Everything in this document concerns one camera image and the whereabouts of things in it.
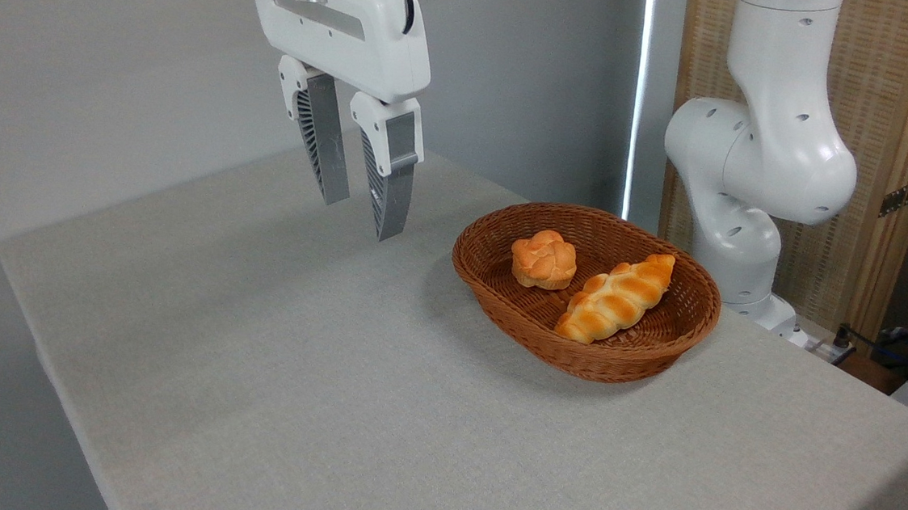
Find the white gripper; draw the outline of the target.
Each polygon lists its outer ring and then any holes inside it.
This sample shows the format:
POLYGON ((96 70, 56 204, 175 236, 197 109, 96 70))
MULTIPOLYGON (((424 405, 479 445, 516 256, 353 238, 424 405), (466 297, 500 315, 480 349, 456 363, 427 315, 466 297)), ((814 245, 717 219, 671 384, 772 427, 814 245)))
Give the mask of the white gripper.
POLYGON ((424 159, 415 97, 431 82, 419 0, 412 1, 414 22, 407 33, 406 0, 255 2, 268 44, 285 53, 277 68, 284 105, 303 136, 322 199, 333 204, 351 194, 336 77, 359 89, 350 108, 362 133, 376 237, 400 234, 414 167, 424 159))

